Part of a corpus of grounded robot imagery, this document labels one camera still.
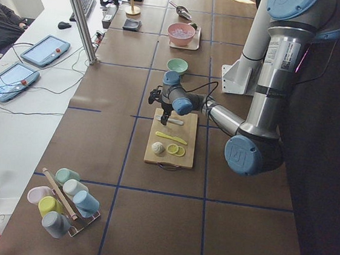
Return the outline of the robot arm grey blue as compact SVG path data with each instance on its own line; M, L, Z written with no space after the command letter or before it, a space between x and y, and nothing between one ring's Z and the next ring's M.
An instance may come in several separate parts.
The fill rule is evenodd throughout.
M340 37L340 0L257 0L257 13L240 58L222 69L225 93L251 95L245 119L224 108L209 94L186 91L180 76L168 71L163 83L149 95L159 102L166 124L172 113L200 111L226 132L228 166L252 176L277 169L283 163L278 125L286 97L295 85L295 73L308 46Z

